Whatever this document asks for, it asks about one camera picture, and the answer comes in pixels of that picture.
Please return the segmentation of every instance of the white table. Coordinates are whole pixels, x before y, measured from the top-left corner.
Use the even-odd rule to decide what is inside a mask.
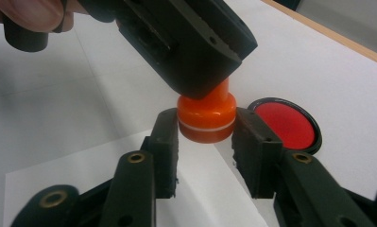
[[[231,75],[238,105],[247,107],[265,96],[301,105],[321,127],[323,145],[317,158],[342,186],[372,199],[377,190],[377,63],[263,2],[228,3],[259,43]],[[11,177],[150,130],[158,112],[174,107],[177,97],[114,24],[78,15],[72,31],[51,34],[48,48],[36,54],[12,49],[0,26],[0,226],[5,202],[11,204],[10,196],[5,196]],[[225,181],[239,185],[229,175],[230,169],[236,174],[230,142],[215,146],[220,153],[212,152],[214,165],[228,170]],[[200,155],[184,157],[195,160]],[[188,161],[185,169],[189,172]],[[87,181],[86,187],[94,184]],[[29,183],[36,184],[36,179]],[[205,186],[213,188],[216,183]],[[237,198],[245,195],[240,188]],[[209,217],[229,211],[209,208],[217,204],[209,198],[191,205],[201,202],[206,202],[205,208],[196,226],[210,222],[223,226]],[[269,221],[273,214],[262,212],[262,202],[255,203]],[[246,212],[256,213],[254,206],[245,205]]]

